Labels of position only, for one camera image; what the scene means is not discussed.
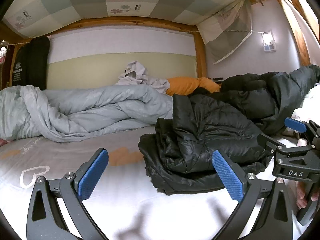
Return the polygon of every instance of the wooden bed frame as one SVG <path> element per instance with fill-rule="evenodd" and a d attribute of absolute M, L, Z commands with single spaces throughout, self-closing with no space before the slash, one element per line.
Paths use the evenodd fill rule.
<path fill-rule="evenodd" d="M 308 48 L 306 46 L 306 42 L 303 37 L 302 30 L 299 27 L 299 24 L 291 11 L 291 9 L 286 6 L 285 0 L 278 0 L 279 4 L 282 6 L 284 13 L 290 23 L 292 34 L 296 43 L 297 51 L 300 58 L 301 65 L 309 65 L 310 64 L 310 57 L 308 53 Z M 306 17 L 305 12 L 299 2 L 299 0 L 292 0 L 292 6 L 297 10 L 297 12 L 303 17 L 306 23 L 311 28 L 308 19 Z M 46 36 L 61 33 L 69 30 L 74 30 L 78 28 L 86 28 L 91 26 L 99 26 L 99 25 L 140 25 L 140 26 L 150 26 L 150 27 L 157 27 L 157 28 L 164 28 L 175 30 L 179 32 L 190 32 L 194 36 L 195 41 L 195 49 L 196 49 L 196 61 L 197 61 L 197 76 L 198 77 L 206 77 L 207 76 L 207 64 L 206 64 L 206 56 L 205 56 L 205 47 L 204 42 L 200 33 L 198 32 L 198 28 L 195 25 L 186 25 L 175 23 L 168 20 L 161 20 L 149 17 L 138 17 L 138 16 L 112 16 L 112 17 L 104 17 L 104 18 L 94 18 L 94 19 L 82 19 L 77 22 L 71 23 L 65 27 L 62 27 L 52 33 L 47 34 Z M 318 37 L 315 32 L 314 35 L 320 42 L 320 37 Z M 19 36 L 17 33 L 12 31 L 9 27 L 7 27 L 3 22 L 0 21 L 0 37 L 11 44 L 16 43 L 25 43 L 29 42 L 31 39 L 24 39 L 23 37 Z M 7 57 L 7 60 L 11 62 L 11 71 L 10 71 L 10 78 L 6 77 L 6 80 L 10 80 L 9 85 L 12 85 L 12 71 L 13 65 L 15 61 L 15 57 L 17 55 L 17 51 L 21 46 L 24 44 L 16 44 L 14 45 L 13 54 L 11 57 Z"/>
<path fill-rule="evenodd" d="M 205 47 L 203 39 L 199 33 L 197 26 L 195 25 L 186 25 L 181 23 L 175 23 L 168 20 L 161 20 L 149 17 L 139 17 L 139 16 L 111 16 L 104 18 L 93 18 L 93 19 L 82 19 L 71 23 L 67 26 L 64 26 L 52 33 L 48 33 L 45 36 L 50 36 L 57 33 L 62 33 L 70 30 L 75 30 L 79 28 L 88 28 L 94 26 L 106 26 L 106 25 L 139 25 L 139 26 L 148 26 L 148 27 L 157 27 L 164 28 L 184 33 L 193 34 L 195 40 L 195 49 L 196 49 L 196 62 L 197 62 L 197 76 L 206 77 L 207 76 L 207 65 L 205 57 Z M 12 71 L 14 61 L 17 55 L 18 50 L 31 39 L 24 39 L 18 34 L 14 33 L 3 23 L 0 23 L 0 35 L 4 37 L 6 41 L 10 43 L 22 43 L 14 45 L 14 52 L 12 56 L 11 71 L 10 71 L 10 86 L 12 85 Z"/>

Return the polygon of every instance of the orange pillow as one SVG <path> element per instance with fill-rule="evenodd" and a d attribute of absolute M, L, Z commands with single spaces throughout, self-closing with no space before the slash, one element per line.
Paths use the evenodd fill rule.
<path fill-rule="evenodd" d="M 167 89 L 166 93 L 169 96 L 173 96 L 173 94 L 186 96 L 191 94 L 200 85 L 198 79 L 191 77 L 169 78 L 168 81 L 170 88 Z"/>
<path fill-rule="evenodd" d="M 209 90 L 210 93 L 220 92 L 221 87 L 216 82 L 213 82 L 209 78 L 202 77 L 202 78 L 198 78 L 198 80 L 200 82 L 199 87 Z"/>

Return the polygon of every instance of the black bag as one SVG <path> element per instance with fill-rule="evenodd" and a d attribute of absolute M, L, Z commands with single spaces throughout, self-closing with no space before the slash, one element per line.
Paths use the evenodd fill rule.
<path fill-rule="evenodd" d="M 22 46 L 14 62 L 12 86 L 32 85 L 46 89 L 49 49 L 50 40 L 47 37 L 34 38 Z"/>

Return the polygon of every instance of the blue gripper pad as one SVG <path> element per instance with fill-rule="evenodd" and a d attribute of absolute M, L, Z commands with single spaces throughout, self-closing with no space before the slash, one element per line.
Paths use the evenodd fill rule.
<path fill-rule="evenodd" d="M 244 196 L 243 185 L 232 168 L 217 150 L 212 154 L 212 165 L 217 171 L 230 197 L 233 200 L 240 202 Z"/>
<path fill-rule="evenodd" d="M 108 152 L 103 149 L 79 181 L 78 199 L 80 201 L 88 199 L 91 196 L 91 193 L 96 187 L 105 168 L 107 167 L 108 162 Z"/>
<path fill-rule="evenodd" d="M 297 132 L 304 133 L 307 131 L 307 127 L 303 122 L 294 120 L 292 118 L 286 118 L 284 120 L 284 125 L 288 128 L 291 128 Z"/>

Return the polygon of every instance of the light fixture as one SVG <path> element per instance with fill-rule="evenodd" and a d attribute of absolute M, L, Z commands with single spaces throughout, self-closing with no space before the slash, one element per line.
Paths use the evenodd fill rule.
<path fill-rule="evenodd" d="M 276 51 L 276 44 L 271 31 L 263 33 L 262 39 L 263 39 L 262 45 L 263 45 L 264 51 L 266 52 Z"/>

